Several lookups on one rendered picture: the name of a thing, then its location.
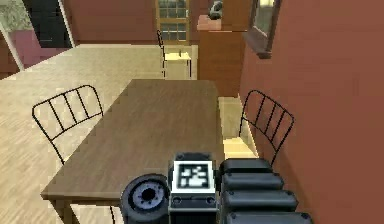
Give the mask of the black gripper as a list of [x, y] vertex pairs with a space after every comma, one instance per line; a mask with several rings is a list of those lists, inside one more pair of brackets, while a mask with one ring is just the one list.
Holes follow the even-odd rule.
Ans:
[[124, 224], [169, 224], [169, 189], [161, 174], [145, 174], [132, 180], [120, 198]]

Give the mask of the brown wooden table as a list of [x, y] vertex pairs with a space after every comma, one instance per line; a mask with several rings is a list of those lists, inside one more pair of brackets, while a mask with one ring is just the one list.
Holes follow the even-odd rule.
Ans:
[[134, 79], [73, 152], [41, 197], [64, 224], [80, 224], [71, 206], [118, 206], [126, 185], [166, 175], [178, 152], [224, 160], [218, 92], [207, 80]]

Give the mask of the brown wooden cabinet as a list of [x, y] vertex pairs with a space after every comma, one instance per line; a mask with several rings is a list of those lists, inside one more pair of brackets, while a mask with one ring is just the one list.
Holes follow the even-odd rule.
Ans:
[[252, 0], [223, 0], [220, 19], [198, 19], [197, 79], [214, 82], [221, 97], [239, 93], [251, 5]]

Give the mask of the wooden glass-paned door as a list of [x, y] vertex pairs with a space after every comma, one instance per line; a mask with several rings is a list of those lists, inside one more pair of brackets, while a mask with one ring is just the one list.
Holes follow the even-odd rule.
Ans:
[[157, 30], [167, 45], [189, 44], [190, 0], [155, 0]]

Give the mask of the grey round object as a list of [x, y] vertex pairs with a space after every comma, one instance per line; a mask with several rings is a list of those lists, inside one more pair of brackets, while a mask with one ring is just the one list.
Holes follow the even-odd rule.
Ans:
[[223, 2], [221, 0], [215, 0], [212, 6], [209, 8], [209, 18], [211, 20], [217, 20], [222, 17]]

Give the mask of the dark doorway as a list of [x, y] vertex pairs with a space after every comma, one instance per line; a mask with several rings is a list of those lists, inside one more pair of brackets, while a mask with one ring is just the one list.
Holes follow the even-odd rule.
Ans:
[[22, 0], [42, 48], [71, 48], [58, 0]]

